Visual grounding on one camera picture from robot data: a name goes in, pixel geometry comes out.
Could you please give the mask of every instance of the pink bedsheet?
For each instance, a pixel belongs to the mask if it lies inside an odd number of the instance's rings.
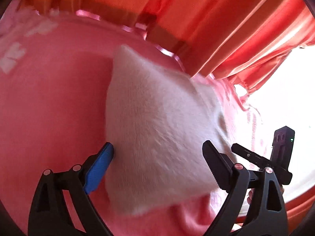
[[[121,44],[180,70],[154,45],[106,22],[56,11],[43,17],[29,10],[8,12],[0,21],[0,199],[24,232],[41,173],[68,170],[104,144],[106,92],[113,51]],[[234,118],[244,110],[233,86],[199,80],[215,87],[232,132]],[[111,209],[104,182],[90,197],[115,236],[197,236],[209,227],[225,195],[218,190],[136,218]]]

